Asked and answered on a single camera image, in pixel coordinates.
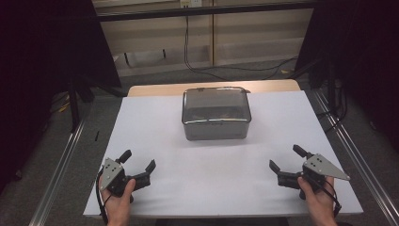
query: white tabletop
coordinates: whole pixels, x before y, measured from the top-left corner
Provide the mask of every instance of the white tabletop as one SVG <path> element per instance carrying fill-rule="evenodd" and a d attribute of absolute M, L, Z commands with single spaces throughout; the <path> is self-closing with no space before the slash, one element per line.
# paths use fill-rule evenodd
<path fill-rule="evenodd" d="M 308 214 L 299 190 L 277 185 L 269 159 L 288 172 L 305 159 L 293 145 L 341 165 L 303 91 L 249 93 L 247 138 L 188 141 L 182 124 L 183 96 L 124 98 L 104 158 L 132 150 L 126 174 L 143 172 L 152 159 L 152 184 L 133 193 L 132 215 L 143 218 L 275 217 Z M 346 181 L 335 181 L 340 213 L 361 213 Z M 98 217 L 93 188 L 84 212 Z"/>

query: finger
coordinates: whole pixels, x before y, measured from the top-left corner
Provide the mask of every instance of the finger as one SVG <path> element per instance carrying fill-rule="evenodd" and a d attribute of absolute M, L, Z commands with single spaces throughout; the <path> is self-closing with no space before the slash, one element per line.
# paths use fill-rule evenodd
<path fill-rule="evenodd" d="M 306 195 L 306 202 L 315 202 L 316 201 L 316 196 L 313 193 L 313 190 L 311 189 L 311 185 L 305 181 L 302 177 L 298 177 L 297 179 L 300 188 L 302 188 L 303 192 L 305 192 Z"/>
<path fill-rule="evenodd" d="M 100 187 L 101 187 L 102 180 L 103 180 L 103 176 L 100 177 L 98 189 L 100 189 Z M 103 201 L 104 201 L 104 199 L 107 199 L 109 197 L 109 195 L 111 195 L 111 192 L 108 189 L 105 189 L 104 191 L 101 191 L 101 189 L 100 189 L 100 193 L 101 193 L 101 198 L 103 199 Z"/>
<path fill-rule="evenodd" d="M 127 183 L 125 190 L 123 192 L 123 195 L 122 195 L 122 199 L 125 202 L 130 203 L 130 196 L 132 195 L 132 192 L 135 190 L 135 186 L 136 186 L 135 179 L 132 179 Z"/>

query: black curtain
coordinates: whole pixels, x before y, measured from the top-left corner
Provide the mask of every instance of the black curtain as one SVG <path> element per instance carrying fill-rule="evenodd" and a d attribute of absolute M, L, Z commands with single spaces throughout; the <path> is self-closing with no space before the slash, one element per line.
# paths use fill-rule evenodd
<path fill-rule="evenodd" d="M 120 86 L 100 24 L 58 20 L 92 15 L 90 0 L 0 3 L 0 190 L 33 152 L 71 76 Z"/>

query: container lid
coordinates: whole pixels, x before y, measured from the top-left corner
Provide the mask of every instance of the container lid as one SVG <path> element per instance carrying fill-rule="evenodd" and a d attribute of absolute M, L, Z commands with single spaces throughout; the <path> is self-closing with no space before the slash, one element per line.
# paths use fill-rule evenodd
<path fill-rule="evenodd" d="M 251 115 L 243 88 L 188 89 L 183 97 L 182 122 L 249 123 Z"/>

